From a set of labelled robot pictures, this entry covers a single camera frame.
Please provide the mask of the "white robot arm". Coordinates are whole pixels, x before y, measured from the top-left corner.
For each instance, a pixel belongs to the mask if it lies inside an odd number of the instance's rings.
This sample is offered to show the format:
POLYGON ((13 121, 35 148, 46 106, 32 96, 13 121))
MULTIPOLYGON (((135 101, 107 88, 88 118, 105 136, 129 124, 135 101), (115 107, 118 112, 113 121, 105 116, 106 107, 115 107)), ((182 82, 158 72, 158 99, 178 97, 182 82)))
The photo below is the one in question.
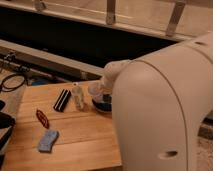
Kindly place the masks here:
POLYGON ((213 32, 104 68, 123 171, 196 171, 213 112, 213 32))

